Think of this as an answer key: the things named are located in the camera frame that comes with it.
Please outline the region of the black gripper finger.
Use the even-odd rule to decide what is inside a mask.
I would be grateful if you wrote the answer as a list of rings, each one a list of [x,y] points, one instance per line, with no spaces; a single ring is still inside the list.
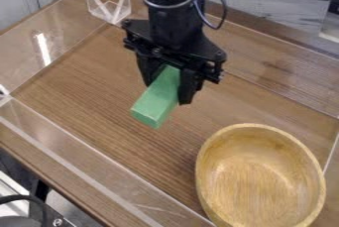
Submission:
[[[150,86],[164,69],[166,66],[164,60],[156,56],[138,54],[136,63],[143,78],[143,82],[147,86]]]
[[[195,94],[202,90],[204,77],[192,69],[180,71],[179,104],[191,104]]]

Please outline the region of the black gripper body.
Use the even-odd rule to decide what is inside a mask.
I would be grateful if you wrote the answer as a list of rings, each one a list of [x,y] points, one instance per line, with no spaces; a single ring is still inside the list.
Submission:
[[[227,54],[208,39],[203,28],[208,26],[219,30],[224,17],[218,26],[211,24],[203,0],[182,3],[146,0],[144,4],[148,18],[127,19],[122,23],[126,47],[136,54],[160,57],[179,72],[192,69],[204,81],[219,83]]]

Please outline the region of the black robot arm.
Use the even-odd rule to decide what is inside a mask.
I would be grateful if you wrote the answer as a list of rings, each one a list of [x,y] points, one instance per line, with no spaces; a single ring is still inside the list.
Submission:
[[[206,17],[206,0],[143,0],[146,20],[128,19],[124,46],[135,51],[146,84],[159,77],[166,66],[179,69],[178,99],[190,104],[207,81],[218,83],[223,76],[227,53],[208,39],[206,28],[218,30]]]

